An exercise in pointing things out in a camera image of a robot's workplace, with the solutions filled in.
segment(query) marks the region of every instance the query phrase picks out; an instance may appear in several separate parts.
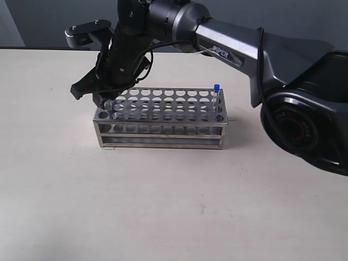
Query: test tube rack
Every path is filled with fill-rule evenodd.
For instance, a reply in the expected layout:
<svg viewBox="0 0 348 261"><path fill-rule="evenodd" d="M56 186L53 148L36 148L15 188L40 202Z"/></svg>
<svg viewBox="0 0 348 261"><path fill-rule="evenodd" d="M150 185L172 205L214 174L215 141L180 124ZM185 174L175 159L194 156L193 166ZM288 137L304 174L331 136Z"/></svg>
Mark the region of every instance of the test tube rack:
<svg viewBox="0 0 348 261"><path fill-rule="evenodd" d="M132 88L97 108L93 122L101 148L223 149L228 120L223 90Z"/></svg>

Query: robotic arm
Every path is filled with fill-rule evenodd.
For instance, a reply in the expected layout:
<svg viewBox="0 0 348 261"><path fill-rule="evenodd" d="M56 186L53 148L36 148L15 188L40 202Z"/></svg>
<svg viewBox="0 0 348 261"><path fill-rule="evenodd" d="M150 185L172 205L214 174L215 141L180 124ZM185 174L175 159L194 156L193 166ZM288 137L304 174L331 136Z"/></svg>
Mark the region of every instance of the robotic arm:
<svg viewBox="0 0 348 261"><path fill-rule="evenodd" d="M119 0L118 13L114 31L100 20L65 32L71 47L102 45L96 66L71 88L77 100L114 100L144 79L152 66L145 54L155 48L202 51L250 77L251 105L262 103L263 127L279 147L348 176L347 52L224 23L190 0Z"/></svg>

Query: test tube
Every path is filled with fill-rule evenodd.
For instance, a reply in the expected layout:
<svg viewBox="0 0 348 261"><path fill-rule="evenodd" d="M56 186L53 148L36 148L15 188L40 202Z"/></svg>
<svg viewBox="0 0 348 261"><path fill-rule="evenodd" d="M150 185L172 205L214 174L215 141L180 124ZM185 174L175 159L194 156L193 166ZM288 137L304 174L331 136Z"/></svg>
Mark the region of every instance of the test tube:
<svg viewBox="0 0 348 261"><path fill-rule="evenodd" d="M213 110L217 113L219 107L219 94L220 94L220 85L214 85L214 98L213 98Z"/></svg>

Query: table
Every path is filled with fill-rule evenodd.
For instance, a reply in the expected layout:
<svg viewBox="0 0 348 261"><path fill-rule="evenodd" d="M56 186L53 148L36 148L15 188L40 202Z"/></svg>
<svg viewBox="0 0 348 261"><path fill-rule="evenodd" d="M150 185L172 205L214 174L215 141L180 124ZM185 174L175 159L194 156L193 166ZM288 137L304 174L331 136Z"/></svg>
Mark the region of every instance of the table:
<svg viewBox="0 0 348 261"><path fill-rule="evenodd" d="M69 92L96 54L0 50L0 260L347 260L348 178L274 145L246 76L156 53L140 86L221 84L225 149L102 150Z"/></svg>

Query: blue test tube cap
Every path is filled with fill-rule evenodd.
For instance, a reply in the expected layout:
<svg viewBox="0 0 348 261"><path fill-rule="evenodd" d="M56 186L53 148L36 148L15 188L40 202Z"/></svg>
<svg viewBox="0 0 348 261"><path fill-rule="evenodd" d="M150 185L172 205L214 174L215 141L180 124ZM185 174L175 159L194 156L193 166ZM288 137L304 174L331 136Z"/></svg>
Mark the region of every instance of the blue test tube cap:
<svg viewBox="0 0 348 261"><path fill-rule="evenodd" d="M214 85L214 92L218 93L220 91L220 85L219 84L215 84Z"/></svg>

